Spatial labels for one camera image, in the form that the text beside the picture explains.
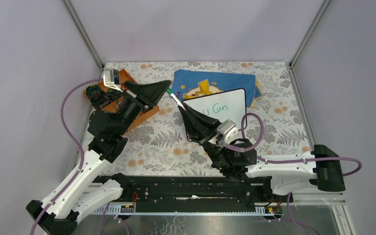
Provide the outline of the green marker cap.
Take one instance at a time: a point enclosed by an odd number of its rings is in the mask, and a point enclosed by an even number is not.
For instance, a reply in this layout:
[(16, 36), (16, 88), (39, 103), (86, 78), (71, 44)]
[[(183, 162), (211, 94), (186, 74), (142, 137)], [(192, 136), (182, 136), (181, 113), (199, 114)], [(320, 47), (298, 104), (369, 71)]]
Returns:
[(168, 88), (168, 89), (166, 90), (166, 92), (167, 92), (169, 95), (173, 95), (173, 92), (172, 92), (172, 90), (171, 90), (170, 88)]

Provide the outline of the orange compartment tray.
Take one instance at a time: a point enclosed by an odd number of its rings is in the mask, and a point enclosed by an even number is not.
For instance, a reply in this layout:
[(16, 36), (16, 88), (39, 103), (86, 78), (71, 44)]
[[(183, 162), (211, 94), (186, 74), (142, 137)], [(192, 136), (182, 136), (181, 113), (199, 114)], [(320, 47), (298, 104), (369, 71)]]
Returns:
[[(124, 69), (119, 70), (119, 80), (120, 80), (120, 84), (123, 84), (124, 82), (126, 82), (128, 80), (136, 82), (133, 79), (133, 77)], [(108, 87), (104, 86), (103, 81), (97, 82), (96, 84), (98, 84), (103, 91), (107, 92)], [(104, 107), (103, 109), (100, 109), (100, 110), (115, 113), (116, 111), (118, 111), (119, 104), (123, 101), (123, 99), (124, 98), (122, 96), (116, 102), (111, 102), (108, 106), (106, 106), (106, 107)], [(141, 125), (143, 122), (145, 122), (146, 120), (151, 118), (154, 114), (158, 113), (159, 110), (160, 110), (159, 106), (156, 105), (153, 109), (151, 109), (149, 111), (146, 110), (146, 111), (140, 112), (138, 114), (138, 116), (136, 117), (136, 119), (133, 121), (133, 123), (130, 125), (130, 127), (127, 129), (127, 131), (131, 131), (131, 130), (135, 129), (137, 126)]]

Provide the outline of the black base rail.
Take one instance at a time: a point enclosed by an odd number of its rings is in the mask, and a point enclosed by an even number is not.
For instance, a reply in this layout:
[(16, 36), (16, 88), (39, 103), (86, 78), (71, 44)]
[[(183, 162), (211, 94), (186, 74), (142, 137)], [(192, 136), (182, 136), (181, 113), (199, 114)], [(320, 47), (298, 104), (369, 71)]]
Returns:
[(232, 182), (224, 177), (127, 176), (131, 185), (113, 200), (119, 215), (282, 215), (282, 203), (294, 190), (315, 189), (313, 179), (290, 188), (285, 177)]

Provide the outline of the dark rolled fabric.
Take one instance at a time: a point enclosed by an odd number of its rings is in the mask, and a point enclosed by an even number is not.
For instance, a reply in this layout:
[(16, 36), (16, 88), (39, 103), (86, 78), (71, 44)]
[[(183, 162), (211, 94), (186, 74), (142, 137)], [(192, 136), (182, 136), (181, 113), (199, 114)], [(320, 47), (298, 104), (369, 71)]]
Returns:
[(123, 96), (121, 91), (109, 88), (106, 92), (107, 97), (111, 102), (116, 102), (119, 98)]
[(103, 109), (111, 103), (107, 93), (98, 84), (88, 86), (84, 93), (91, 102), (91, 105), (97, 110)]

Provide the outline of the small whiteboard black frame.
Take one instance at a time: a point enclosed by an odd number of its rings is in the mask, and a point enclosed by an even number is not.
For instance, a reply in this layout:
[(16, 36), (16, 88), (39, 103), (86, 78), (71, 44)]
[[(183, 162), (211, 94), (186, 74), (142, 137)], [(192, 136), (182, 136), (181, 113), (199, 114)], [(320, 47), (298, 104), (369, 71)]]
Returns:
[(242, 118), (246, 114), (246, 91), (239, 88), (183, 100), (182, 103), (220, 122), (229, 119), (240, 130)]

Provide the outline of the dark rolled fabric middle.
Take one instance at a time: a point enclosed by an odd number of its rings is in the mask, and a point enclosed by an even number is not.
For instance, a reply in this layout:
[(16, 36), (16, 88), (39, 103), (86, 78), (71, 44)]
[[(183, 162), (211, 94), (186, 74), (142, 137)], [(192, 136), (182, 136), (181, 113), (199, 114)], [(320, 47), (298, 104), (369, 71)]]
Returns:
[(111, 102), (116, 102), (119, 98), (123, 96), (121, 91), (109, 88), (106, 92), (107, 97)]

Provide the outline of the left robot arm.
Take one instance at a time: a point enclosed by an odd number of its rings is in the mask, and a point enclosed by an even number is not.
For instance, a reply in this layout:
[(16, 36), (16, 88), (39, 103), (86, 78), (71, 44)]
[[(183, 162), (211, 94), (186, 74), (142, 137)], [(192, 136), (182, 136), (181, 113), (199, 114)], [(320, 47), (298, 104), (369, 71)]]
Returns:
[(116, 112), (96, 110), (90, 115), (88, 131), (93, 140), (87, 150), (79, 148), (79, 163), (48, 196), (27, 204), (26, 210), (34, 220), (31, 234), (40, 227), (48, 235), (70, 235), (103, 205), (116, 199), (127, 201), (132, 196), (131, 182), (121, 173), (88, 194), (84, 190), (123, 152), (127, 144), (124, 134), (144, 109), (159, 103), (171, 81), (139, 84), (113, 78), (102, 82), (121, 93), (123, 101)]

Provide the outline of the dark rolled fabric left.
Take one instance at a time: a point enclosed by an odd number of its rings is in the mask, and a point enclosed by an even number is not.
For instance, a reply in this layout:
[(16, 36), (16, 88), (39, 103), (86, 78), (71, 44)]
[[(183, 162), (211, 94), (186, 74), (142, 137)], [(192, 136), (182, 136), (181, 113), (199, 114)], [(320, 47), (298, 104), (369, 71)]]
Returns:
[(111, 103), (107, 93), (98, 84), (88, 86), (84, 93), (91, 102), (91, 105), (97, 110), (103, 109)]

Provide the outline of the blue cartoon cloth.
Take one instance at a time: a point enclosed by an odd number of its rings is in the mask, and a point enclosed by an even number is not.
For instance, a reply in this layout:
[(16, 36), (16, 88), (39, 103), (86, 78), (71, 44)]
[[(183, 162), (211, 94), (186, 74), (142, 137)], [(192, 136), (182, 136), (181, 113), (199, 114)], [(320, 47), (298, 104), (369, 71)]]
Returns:
[(245, 90), (247, 107), (251, 107), (255, 99), (263, 96), (260, 84), (253, 74), (177, 70), (171, 85), (173, 94), (180, 100), (235, 89)]

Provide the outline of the floral table cloth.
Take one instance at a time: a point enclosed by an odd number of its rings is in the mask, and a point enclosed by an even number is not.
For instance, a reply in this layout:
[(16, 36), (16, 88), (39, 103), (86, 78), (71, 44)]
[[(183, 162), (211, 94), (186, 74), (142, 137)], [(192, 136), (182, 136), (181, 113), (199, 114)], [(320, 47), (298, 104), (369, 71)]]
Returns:
[[(177, 70), (253, 74), (263, 96), (249, 112), (258, 114), (265, 127), (260, 155), (286, 155), (309, 151), (300, 108), (285, 62), (110, 62), (107, 69), (126, 70), (137, 82), (172, 80)], [(198, 144), (189, 142), (176, 103), (165, 95), (159, 112), (126, 134), (122, 154), (101, 173), (110, 176), (217, 176), (211, 160)]]

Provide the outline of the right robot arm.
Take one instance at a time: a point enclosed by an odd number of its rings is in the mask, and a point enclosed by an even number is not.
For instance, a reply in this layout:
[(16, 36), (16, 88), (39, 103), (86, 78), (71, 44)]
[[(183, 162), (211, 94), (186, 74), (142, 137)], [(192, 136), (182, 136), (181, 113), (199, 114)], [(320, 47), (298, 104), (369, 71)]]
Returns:
[(212, 161), (212, 167), (235, 182), (269, 177), (261, 188), (263, 199), (275, 201), (292, 191), (317, 187), (320, 191), (343, 192), (346, 189), (339, 156), (329, 147), (316, 144), (313, 150), (278, 159), (259, 156), (256, 144), (236, 138), (238, 128), (231, 120), (224, 122), (194, 110), (178, 106), (187, 137), (199, 144)]

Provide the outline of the green whiteboard marker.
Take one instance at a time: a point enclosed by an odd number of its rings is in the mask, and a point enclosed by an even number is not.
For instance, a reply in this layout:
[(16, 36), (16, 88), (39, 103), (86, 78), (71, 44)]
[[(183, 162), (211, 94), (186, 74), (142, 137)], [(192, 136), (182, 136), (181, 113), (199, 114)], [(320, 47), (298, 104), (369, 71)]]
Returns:
[(171, 96), (171, 98), (176, 102), (176, 104), (177, 104), (179, 107), (185, 109), (185, 107), (183, 106), (182, 102), (179, 100), (179, 98), (176, 97), (175, 94), (171, 93), (170, 96)]

